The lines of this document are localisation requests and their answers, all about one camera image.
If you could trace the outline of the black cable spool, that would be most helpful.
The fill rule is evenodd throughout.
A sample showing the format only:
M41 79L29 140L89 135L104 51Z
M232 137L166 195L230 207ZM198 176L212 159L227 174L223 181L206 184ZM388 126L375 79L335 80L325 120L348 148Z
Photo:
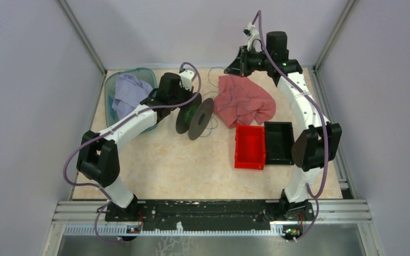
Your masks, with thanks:
M198 106L180 108L176 118L176 132L178 134L187 133L190 140L196 140L207 128L213 110L214 100L212 98L202 100Z

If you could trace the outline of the red plastic bin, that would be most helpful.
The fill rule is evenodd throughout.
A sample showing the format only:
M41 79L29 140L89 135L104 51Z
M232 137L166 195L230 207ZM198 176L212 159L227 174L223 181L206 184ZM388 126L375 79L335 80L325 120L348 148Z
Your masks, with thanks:
M234 167L263 170L265 161L265 128L238 124L235 134Z

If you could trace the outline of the black plastic bin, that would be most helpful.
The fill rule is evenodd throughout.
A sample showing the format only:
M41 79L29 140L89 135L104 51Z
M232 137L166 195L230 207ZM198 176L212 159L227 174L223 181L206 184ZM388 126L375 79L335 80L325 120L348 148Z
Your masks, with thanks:
M266 165L293 165L294 144L292 122L265 122Z

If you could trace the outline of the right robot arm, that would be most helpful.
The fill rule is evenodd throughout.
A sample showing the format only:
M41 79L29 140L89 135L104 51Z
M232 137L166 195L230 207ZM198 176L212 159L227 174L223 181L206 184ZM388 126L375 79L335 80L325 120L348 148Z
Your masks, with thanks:
M254 71L266 72L290 101L290 109L303 130L291 148L296 167L279 203L280 215L292 220L300 211L308 211L310 196L314 199L321 196L342 128L325 117L307 86L300 82L303 69L296 59L289 57L285 32L268 32L265 38L257 30L246 29L245 34L249 37L247 45L239 47L235 60L224 73L248 77Z

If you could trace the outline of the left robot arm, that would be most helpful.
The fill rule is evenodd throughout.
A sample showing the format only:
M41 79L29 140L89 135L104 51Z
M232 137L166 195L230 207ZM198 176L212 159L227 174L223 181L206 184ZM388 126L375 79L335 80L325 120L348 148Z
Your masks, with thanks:
M87 131L78 149L77 170L101 189L118 207L126 221L139 213L137 197L120 178L119 152L144 130L154 126L173 110L185 107L199 96L193 82L200 82L198 71L182 69L164 73L156 89L124 119L100 131Z

